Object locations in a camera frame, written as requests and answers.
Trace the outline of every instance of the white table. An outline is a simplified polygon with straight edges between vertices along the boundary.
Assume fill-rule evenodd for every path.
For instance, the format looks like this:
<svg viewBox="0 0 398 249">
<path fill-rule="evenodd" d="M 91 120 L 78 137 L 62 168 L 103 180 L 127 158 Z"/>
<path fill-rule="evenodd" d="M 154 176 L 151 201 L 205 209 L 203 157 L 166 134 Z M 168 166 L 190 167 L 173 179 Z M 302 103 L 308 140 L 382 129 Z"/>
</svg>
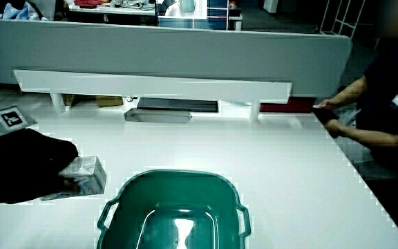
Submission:
<svg viewBox="0 0 398 249">
<path fill-rule="evenodd" d="M 103 14 L 104 21 L 108 21 L 107 15 L 139 15 L 139 16 L 155 16 L 155 10 L 140 10 L 135 8 L 112 8 L 109 3 L 105 3 L 96 8 L 80 8 L 75 5 L 73 0 L 66 0 L 68 4 L 68 11 L 70 12 L 81 12 L 81 13 L 91 13 L 91 14 Z"/>
<path fill-rule="evenodd" d="M 398 229 L 312 114 L 248 116 L 221 106 L 214 118 L 186 124 L 125 122 L 124 110 L 75 106 L 56 115 L 44 101 L 24 101 L 36 128 L 72 139 L 81 156 L 98 155 L 105 194 L 0 205 L 0 248 L 94 248 L 106 201 L 138 172 L 198 169 L 228 178 L 247 206 L 247 248 L 398 248 Z"/>
</svg>

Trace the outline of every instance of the person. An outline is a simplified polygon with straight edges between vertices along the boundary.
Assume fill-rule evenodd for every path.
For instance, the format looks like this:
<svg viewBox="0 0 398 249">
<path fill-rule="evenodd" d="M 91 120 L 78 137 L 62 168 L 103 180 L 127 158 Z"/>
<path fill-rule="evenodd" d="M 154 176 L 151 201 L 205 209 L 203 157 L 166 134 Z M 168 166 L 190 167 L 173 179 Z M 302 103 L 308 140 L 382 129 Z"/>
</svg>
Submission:
<svg viewBox="0 0 398 249">
<path fill-rule="evenodd" d="M 58 173 L 78 151 L 72 142 L 21 129 L 0 136 L 0 203 L 20 203 L 49 194 L 78 193 L 76 183 Z"/>
<path fill-rule="evenodd" d="M 398 2 L 382 31 L 398 40 Z M 352 103 L 356 109 L 338 111 Z M 363 77 L 317 107 L 337 110 L 340 118 L 324 126 L 362 177 L 398 176 L 398 46 L 380 53 Z"/>
<path fill-rule="evenodd" d="M 379 28 L 391 44 L 398 43 L 395 3 Z M 398 227 L 398 45 L 383 49 L 363 77 L 317 107 L 337 113 L 325 128 Z"/>
</svg>

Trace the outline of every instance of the basin handle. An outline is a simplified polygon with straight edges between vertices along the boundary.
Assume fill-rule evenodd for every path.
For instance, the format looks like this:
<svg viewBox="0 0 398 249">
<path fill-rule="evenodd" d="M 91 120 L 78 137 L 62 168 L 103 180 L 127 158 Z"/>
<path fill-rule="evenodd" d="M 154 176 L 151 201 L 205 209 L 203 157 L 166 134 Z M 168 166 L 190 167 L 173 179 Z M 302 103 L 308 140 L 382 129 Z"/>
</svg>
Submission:
<svg viewBox="0 0 398 249">
<path fill-rule="evenodd" d="M 240 210 L 243 213 L 243 223 L 245 227 L 245 231 L 241 234 L 239 234 L 240 237 L 240 248 L 244 249 L 245 248 L 245 238 L 248 237 L 252 233 L 252 227 L 249 222 L 249 215 L 248 215 L 248 209 L 241 204 L 237 206 L 237 209 Z"/>
</svg>

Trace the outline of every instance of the white panel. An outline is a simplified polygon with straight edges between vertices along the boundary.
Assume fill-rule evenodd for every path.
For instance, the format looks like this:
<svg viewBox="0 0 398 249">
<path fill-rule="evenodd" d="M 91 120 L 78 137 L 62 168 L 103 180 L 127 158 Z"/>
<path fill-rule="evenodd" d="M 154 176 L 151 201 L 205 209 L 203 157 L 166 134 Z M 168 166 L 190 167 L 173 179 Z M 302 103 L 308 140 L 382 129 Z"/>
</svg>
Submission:
<svg viewBox="0 0 398 249">
<path fill-rule="evenodd" d="M 21 90 L 38 93 L 134 95 L 286 103 L 291 83 L 14 70 Z"/>
</svg>

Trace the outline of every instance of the cardboard box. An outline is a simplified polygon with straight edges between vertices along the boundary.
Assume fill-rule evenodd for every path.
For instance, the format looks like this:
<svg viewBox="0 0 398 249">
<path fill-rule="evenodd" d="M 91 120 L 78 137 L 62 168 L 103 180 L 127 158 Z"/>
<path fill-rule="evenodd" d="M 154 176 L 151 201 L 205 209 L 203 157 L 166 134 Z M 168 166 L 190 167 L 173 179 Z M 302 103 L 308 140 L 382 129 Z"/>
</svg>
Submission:
<svg viewBox="0 0 398 249">
<path fill-rule="evenodd" d="M 99 107 L 115 107 L 124 105 L 122 97 L 96 96 L 96 102 Z"/>
<path fill-rule="evenodd" d="M 59 175 L 73 179 L 79 185 L 79 193 L 50 194 L 41 197 L 42 201 L 104 193 L 107 175 L 97 156 L 78 157 Z"/>
</svg>

